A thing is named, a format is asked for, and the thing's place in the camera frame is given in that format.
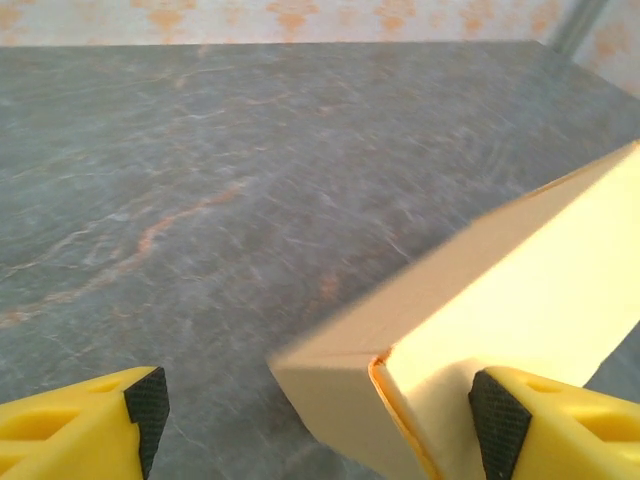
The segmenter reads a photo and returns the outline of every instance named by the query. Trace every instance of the black rubber pad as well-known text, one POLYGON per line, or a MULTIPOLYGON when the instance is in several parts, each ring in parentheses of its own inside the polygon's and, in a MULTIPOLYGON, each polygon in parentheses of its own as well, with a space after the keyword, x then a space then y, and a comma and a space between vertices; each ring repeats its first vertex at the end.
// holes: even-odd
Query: black rubber pad
POLYGON ((156 368, 127 388, 124 400, 131 423, 137 423, 140 428, 138 454, 142 477, 147 480, 169 416, 169 394, 164 368, 156 368))
POLYGON ((476 373, 469 402, 487 480, 509 480, 527 436, 531 414, 485 371, 476 373))

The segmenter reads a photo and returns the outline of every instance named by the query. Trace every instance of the marble surface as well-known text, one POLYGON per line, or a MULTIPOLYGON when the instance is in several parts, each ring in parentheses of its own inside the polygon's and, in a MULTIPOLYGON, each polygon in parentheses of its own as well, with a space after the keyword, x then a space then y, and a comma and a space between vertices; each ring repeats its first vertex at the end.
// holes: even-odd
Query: marble surface
MULTIPOLYGON (((164 366, 155 480, 377 478, 265 355, 640 136, 638 100, 536 43, 14 48, 0 71, 0 402, 164 366)), ((591 385, 640 400, 639 342, 591 385)))

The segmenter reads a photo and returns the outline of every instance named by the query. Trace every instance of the wall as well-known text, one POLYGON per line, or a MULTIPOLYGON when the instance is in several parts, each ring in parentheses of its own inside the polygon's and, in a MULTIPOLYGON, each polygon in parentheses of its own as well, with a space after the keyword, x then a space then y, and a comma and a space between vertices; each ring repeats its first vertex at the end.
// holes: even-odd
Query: wall
POLYGON ((640 0, 610 0, 575 60, 640 97, 640 0))
POLYGON ((537 39, 576 0, 0 0, 0 44, 537 39))

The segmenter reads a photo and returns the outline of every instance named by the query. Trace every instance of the cardboard box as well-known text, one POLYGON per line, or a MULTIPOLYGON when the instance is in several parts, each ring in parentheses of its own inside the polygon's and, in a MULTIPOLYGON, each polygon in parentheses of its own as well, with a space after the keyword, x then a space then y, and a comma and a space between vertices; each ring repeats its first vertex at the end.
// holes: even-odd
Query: cardboard box
POLYGON ((391 479, 480 479, 474 373, 582 386, 638 320, 636 142, 481 217, 270 367, 338 452, 391 479))

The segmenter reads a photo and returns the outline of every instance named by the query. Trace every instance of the wallpaper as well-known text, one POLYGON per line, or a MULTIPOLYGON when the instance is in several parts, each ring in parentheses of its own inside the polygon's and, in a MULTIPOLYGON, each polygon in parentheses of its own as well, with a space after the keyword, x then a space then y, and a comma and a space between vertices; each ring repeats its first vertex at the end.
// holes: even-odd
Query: wallpaper
POLYGON ((0 0, 0 44, 537 39, 575 0, 0 0))
POLYGON ((640 0, 611 1, 575 60, 640 97, 640 0))

